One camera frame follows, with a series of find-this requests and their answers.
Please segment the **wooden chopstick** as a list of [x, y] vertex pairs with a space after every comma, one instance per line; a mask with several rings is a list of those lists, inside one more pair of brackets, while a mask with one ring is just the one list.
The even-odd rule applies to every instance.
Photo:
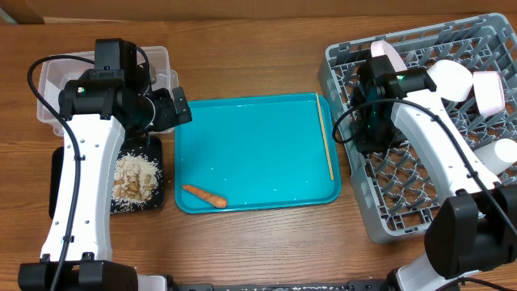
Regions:
[[322, 139], [323, 139], [325, 152], [326, 152], [326, 159], [327, 159], [327, 164], [328, 164], [328, 169], [329, 169], [329, 174], [330, 174], [330, 180], [334, 180], [334, 171], [333, 171], [332, 161], [330, 158], [328, 141], [327, 141], [327, 137], [326, 137], [326, 127], [325, 127], [325, 122], [324, 122], [323, 115], [322, 115], [322, 106], [320, 103], [318, 93], [316, 93], [316, 104], [317, 104], [317, 111], [318, 111], [321, 131], [322, 131]]

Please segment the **large white plate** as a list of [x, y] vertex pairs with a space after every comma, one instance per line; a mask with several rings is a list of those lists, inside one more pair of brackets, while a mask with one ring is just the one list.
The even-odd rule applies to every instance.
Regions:
[[388, 42], [384, 40], [373, 41], [371, 43], [370, 50], [372, 57], [386, 56], [390, 60], [396, 72], [407, 70], [405, 62], [402, 60], [395, 48]]

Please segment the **small white bowl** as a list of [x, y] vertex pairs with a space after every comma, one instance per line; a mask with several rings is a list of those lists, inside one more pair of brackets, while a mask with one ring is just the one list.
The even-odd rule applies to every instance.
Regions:
[[464, 102], [473, 87], [473, 74], [455, 61], [437, 61], [427, 73], [436, 85], [436, 93], [442, 99]]

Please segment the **orange carrot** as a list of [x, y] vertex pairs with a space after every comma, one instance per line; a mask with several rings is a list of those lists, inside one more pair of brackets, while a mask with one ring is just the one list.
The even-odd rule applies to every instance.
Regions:
[[224, 209], [228, 206], [228, 201], [224, 197], [207, 192], [201, 188], [197, 188], [189, 184], [184, 184], [182, 189], [209, 203], [215, 208]]

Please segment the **white bowl with rice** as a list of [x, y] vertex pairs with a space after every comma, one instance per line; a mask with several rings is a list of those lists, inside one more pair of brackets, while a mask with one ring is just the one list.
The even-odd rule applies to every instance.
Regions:
[[473, 89], [477, 110], [482, 116], [493, 116], [504, 109], [505, 97], [502, 82], [496, 71], [474, 72]]

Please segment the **small white cup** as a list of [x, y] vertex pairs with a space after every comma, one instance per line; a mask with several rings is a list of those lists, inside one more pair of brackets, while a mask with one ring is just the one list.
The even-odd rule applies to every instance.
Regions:
[[517, 159], [516, 142], [508, 138], [484, 145], [474, 150], [474, 153], [485, 167], [495, 175], [503, 173]]

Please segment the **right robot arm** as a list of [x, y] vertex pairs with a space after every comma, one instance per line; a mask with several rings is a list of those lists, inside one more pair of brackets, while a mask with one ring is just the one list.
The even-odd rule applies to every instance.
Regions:
[[388, 148], [402, 133], [435, 185], [440, 207], [424, 235], [425, 251], [388, 274], [387, 290], [457, 289], [516, 259], [516, 189], [470, 149], [445, 101], [471, 90], [503, 97], [495, 72], [473, 72], [450, 60], [407, 69], [397, 58], [368, 58], [358, 70], [352, 110], [359, 115], [353, 142], [360, 152]]

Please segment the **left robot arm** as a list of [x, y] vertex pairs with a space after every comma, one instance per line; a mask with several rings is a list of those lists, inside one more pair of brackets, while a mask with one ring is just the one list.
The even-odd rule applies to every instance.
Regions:
[[90, 68], [68, 81], [51, 114], [64, 130], [53, 223], [36, 263], [22, 264], [22, 290], [172, 290], [167, 275], [140, 275], [112, 259], [111, 195], [127, 138], [191, 121], [182, 88], [152, 88], [149, 58], [134, 43], [99, 39]]

